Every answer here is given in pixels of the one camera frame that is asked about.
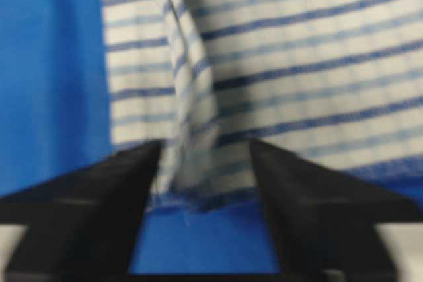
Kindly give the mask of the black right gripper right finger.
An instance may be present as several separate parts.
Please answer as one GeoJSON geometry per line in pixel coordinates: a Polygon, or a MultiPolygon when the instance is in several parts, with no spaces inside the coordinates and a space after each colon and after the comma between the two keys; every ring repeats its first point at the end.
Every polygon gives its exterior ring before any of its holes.
{"type": "Polygon", "coordinates": [[[413,199],[249,143],[282,270],[310,281],[421,281],[422,210],[413,199]]]}

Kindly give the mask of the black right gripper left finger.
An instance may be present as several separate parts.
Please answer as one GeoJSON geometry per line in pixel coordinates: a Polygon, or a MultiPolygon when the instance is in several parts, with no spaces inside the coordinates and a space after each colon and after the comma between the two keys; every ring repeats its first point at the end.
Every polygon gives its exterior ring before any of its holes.
{"type": "Polygon", "coordinates": [[[1,198],[2,281],[131,281],[162,143],[1,198]]]}

